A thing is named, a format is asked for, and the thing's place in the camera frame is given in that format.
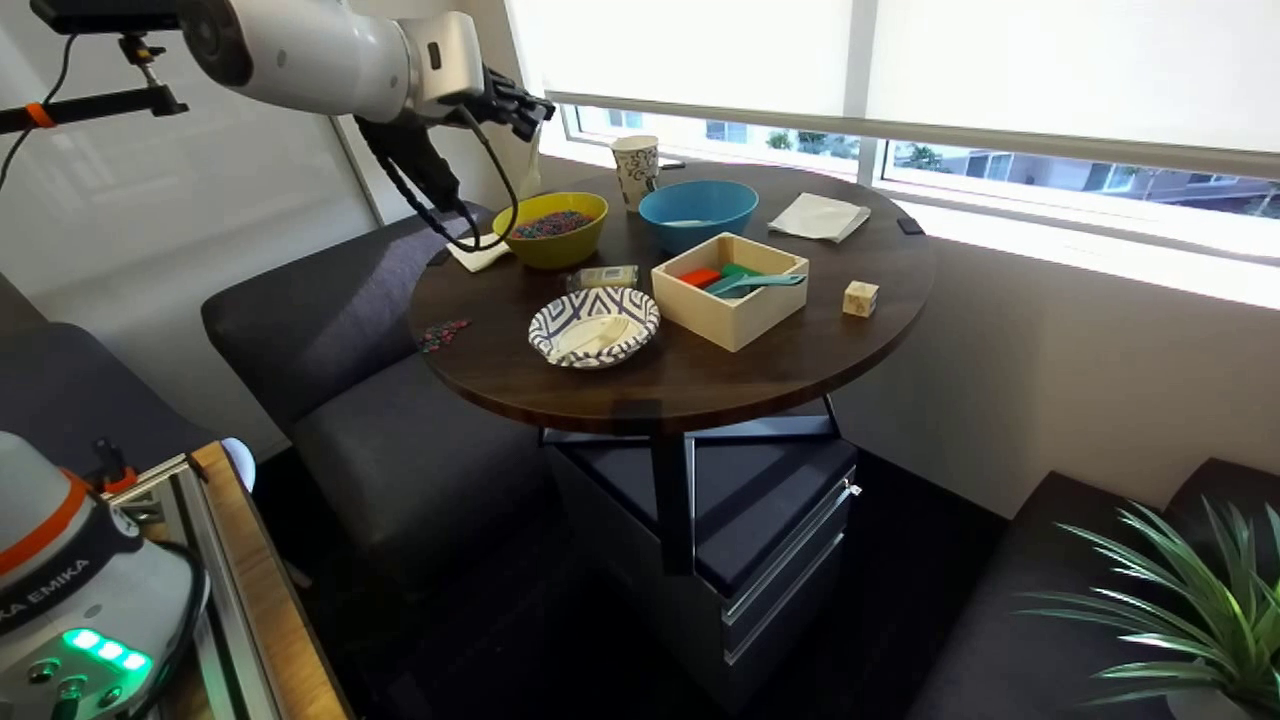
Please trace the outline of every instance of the wooden box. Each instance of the wooden box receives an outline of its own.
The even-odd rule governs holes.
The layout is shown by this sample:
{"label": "wooden box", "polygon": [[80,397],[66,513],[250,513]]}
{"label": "wooden box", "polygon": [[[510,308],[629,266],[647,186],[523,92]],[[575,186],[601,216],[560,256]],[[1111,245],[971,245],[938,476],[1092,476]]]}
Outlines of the wooden box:
{"label": "wooden box", "polygon": [[[719,264],[745,264],[750,271],[786,271],[802,276],[796,286],[754,286],[737,300],[719,300],[687,281],[681,281],[693,266],[719,266]],[[791,310],[802,308],[808,300],[808,259],[766,247],[747,236],[719,231],[664,264],[652,266],[652,296],[664,310],[664,319],[729,347],[738,353],[754,336],[764,336],[771,324],[786,319]]]}

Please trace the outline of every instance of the dark carpet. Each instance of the dark carpet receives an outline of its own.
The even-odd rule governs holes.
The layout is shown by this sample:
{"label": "dark carpet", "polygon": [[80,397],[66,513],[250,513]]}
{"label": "dark carpet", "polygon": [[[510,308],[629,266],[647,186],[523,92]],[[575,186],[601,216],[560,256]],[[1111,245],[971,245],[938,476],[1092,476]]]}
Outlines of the dark carpet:
{"label": "dark carpet", "polygon": [[[875,454],[849,514],[844,570],[745,720],[908,715],[1003,519]],[[366,720],[714,720],[560,513],[533,514],[435,599],[401,599],[343,542],[284,453],[260,513],[296,569],[310,626]]]}

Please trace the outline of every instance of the wire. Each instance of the wire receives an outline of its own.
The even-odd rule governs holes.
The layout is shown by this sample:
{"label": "wire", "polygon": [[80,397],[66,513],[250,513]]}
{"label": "wire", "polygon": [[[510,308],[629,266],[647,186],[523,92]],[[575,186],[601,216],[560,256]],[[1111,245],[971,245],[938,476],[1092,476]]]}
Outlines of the wire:
{"label": "wire", "polygon": [[482,144],[496,177],[498,177],[503,186],[507,186],[510,219],[507,219],[507,227],[503,227],[503,236],[498,236],[498,241],[507,241],[510,227],[519,223],[519,197],[516,197],[516,186],[510,186],[510,177],[507,177],[507,166],[496,158],[496,150],[491,150],[489,137],[481,131],[476,115],[469,112],[469,104],[460,104],[456,112],[464,115],[464,125],[471,126],[471,137]]}
{"label": "wire", "polygon": [[[50,104],[50,95],[66,82],[72,49],[75,49],[75,33],[65,38],[65,66],[57,70],[44,104]],[[29,144],[29,137],[30,137],[30,126],[23,126],[23,131],[6,144],[5,165],[0,165],[0,186],[6,182],[6,166],[11,166],[16,150]]]}

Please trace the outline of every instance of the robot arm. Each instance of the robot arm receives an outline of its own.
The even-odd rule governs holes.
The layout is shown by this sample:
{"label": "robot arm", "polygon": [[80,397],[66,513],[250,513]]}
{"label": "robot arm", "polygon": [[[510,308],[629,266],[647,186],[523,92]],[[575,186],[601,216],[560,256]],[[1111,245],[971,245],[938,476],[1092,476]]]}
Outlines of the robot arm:
{"label": "robot arm", "polygon": [[435,209],[460,209],[431,125],[507,125],[519,138],[557,108],[481,65],[464,12],[386,18],[346,0],[178,0],[194,65],[264,104],[350,112],[376,158]]}

